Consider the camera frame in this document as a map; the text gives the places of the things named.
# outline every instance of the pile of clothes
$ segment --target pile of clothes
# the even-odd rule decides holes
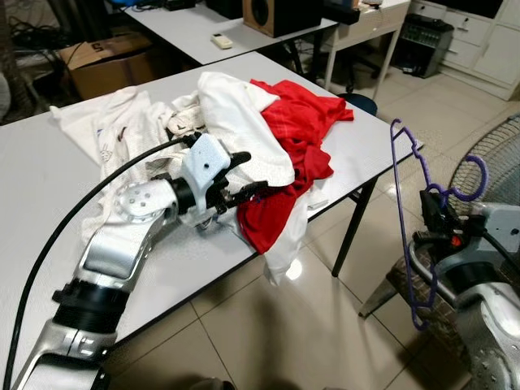
[[[152,104],[146,91],[128,87],[51,111],[59,127],[101,166],[102,179],[169,136],[195,131],[217,137],[230,153],[250,152],[250,161],[227,174],[228,189],[235,193],[264,180],[269,187],[234,210],[234,230],[265,254],[266,275],[274,284],[300,249],[314,181],[333,173],[330,156],[321,150],[322,139],[336,121],[353,120],[341,98],[317,97],[287,80],[271,86],[219,72],[203,72],[197,90],[170,106]],[[99,202],[102,213],[83,222],[84,240],[106,221],[116,189],[164,172],[178,177],[186,152],[180,145],[165,149],[109,185]],[[208,210],[203,219],[212,212]],[[194,226],[203,219],[187,216],[183,222]]]

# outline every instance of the table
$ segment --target table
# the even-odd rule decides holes
[[[328,56],[327,70],[325,71],[325,89],[329,90],[331,87],[332,71],[338,51],[384,34],[392,33],[392,40],[390,41],[390,46],[388,47],[387,55],[379,72],[379,78],[372,96],[372,100],[376,100],[379,87],[383,83],[388,65],[392,59],[409,5],[410,0],[384,0],[383,5],[378,10],[372,7],[363,8],[357,23],[349,26],[342,24],[337,28],[327,41],[327,45],[331,47],[331,50]]]
[[[246,26],[243,19],[229,20],[221,16],[204,3],[179,11],[156,9],[139,12],[128,8],[125,12],[201,65],[216,63],[310,33],[315,34],[314,48],[315,55],[317,55],[321,46],[323,30],[338,25],[337,22],[322,19],[319,26],[273,38]],[[231,39],[233,47],[221,50],[211,42],[211,36],[217,33]]]
[[[191,93],[203,71],[220,71],[249,80],[274,84],[293,80],[316,94],[332,96],[316,84],[250,53],[143,84],[152,102],[170,102]],[[309,212],[315,218],[350,196],[358,199],[353,222],[345,237],[348,244],[377,177],[392,164],[389,126],[354,109],[353,122],[336,123],[323,142],[335,173],[317,185],[329,204]],[[0,372],[5,370],[15,310],[27,274],[41,247],[59,220],[99,181],[99,167],[53,124],[50,113],[34,116],[0,129]],[[410,155],[410,142],[401,137],[399,159]],[[70,281],[80,260],[80,221],[96,210],[90,204],[74,219],[51,250],[33,286],[19,343],[14,378],[33,347],[44,322],[57,305],[50,298]],[[348,246],[344,243],[342,253]],[[180,226],[159,241],[130,296],[121,318],[118,342],[128,340],[195,297],[216,280],[256,256],[254,250],[227,229],[200,232]]]

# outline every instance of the white table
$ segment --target white table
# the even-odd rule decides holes
[[[170,102],[191,93],[206,70],[270,84],[289,79],[316,94],[331,96],[257,53],[143,84],[140,89],[148,90],[153,102]],[[329,204],[311,211],[310,218],[360,187],[365,188],[361,198],[369,197],[377,177],[392,164],[389,126],[356,107],[353,109],[355,120],[336,123],[323,142],[335,173],[318,182]],[[15,311],[27,274],[59,220],[99,181],[99,167],[60,132],[49,113],[4,126],[0,133],[0,372],[3,373]],[[400,159],[410,154],[410,142],[404,137],[397,145],[397,154]],[[365,206],[366,203],[358,203],[359,218]],[[24,318],[14,378],[44,322],[56,311],[57,305],[50,300],[52,293],[71,280],[83,249],[80,221],[94,210],[95,205],[87,206],[72,222],[41,268]],[[199,232],[178,227],[155,246],[149,257],[119,324],[118,340],[134,336],[146,324],[172,312],[254,256],[254,251],[227,229]]]
[[[380,37],[384,34],[392,33],[392,40],[390,41],[387,55],[379,72],[374,95],[372,96],[372,100],[375,101],[379,87],[386,76],[388,65],[392,59],[393,51],[396,47],[397,39],[399,38],[399,32],[405,21],[409,6],[410,0],[384,0],[383,5],[381,5],[378,10],[372,7],[362,8],[357,23],[340,25],[327,41],[327,45],[331,47],[331,50],[328,57],[327,70],[325,71],[325,89],[329,90],[331,86],[332,71],[338,51]]]
[[[216,63],[309,33],[322,32],[338,24],[322,19],[322,23],[317,27],[272,38],[246,26],[243,19],[229,20],[203,3],[179,11],[157,9],[138,12],[129,8],[125,12],[201,65]],[[221,50],[214,44],[210,39],[217,33],[231,39],[233,47]]]

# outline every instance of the remote control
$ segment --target remote control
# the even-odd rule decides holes
[[[222,34],[214,34],[211,36],[211,40],[215,43],[220,49],[231,49],[233,47],[233,41]]]

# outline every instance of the purple clothes hanger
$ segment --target purple clothes hanger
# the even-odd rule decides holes
[[[396,146],[395,141],[401,134],[406,134],[409,140],[412,143],[412,152],[414,153],[415,158],[417,158],[421,162],[422,173],[424,174],[424,180],[426,181],[426,190],[431,191],[432,189],[436,190],[441,196],[441,206],[446,207],[448,205],[448,199],[450,195],[453,195],[457,199],[463,202],[472,202],[478,197],[481,197],[484,193],[485,188],[488,186],[488,168],[486,163],[477,156],[467,156],[466,161],[469,163],[476,163],[482,174],[482,181],[480,182],[480,186],[477,190],[471,195],[466,195],[461,192],[458,188],[452,187],[445,189],[443,186],[437,183],[431,182],[430,172],[428,170],[428,165],[426,159],[419,153],[417,146],[417,139],[414,137],[412,132],[406,127],[403,126],[401,130],[395,133],[394,128],[401,124],[400,119],[394,119],[392,121],[392,125],[390,126],[390,143],[392,145],[392,160],[393,160],[393,175],[394,180],[396,181],[396,197],[397,197],[397,209],[399,211],[399,224],[401,226],[401,240],[403,245],[403,250],[405,253],[405,263],[406,263],[406,274],[408,281],[408,294],[409,294],[409,305],[412,309],[412,321],[414,322],[414,326],[419,331],[424,331],[428,328],[428,321],[424,321],[423,323],[419,323],[417,316],[418,308],[426,308],[431,309],[433,307],[433,303],[436,298],[437,292],[437,274],[435,271],[435,264],[432,262],[430,264],[430,272],[432,275],[431,281],[431,289],[430,294],[428,296],[427,302],[419,302],[416,301],[414,295],[414,286],[412,282],[412,268],[410,265],[410,252],[408,247],[408,240],[406,239],[406,230],[405,230],[405,219],[403,216],[403,207],[401,203],[401,189],[399,188],[399,171],[397,170],[397,158],[396,158]]]

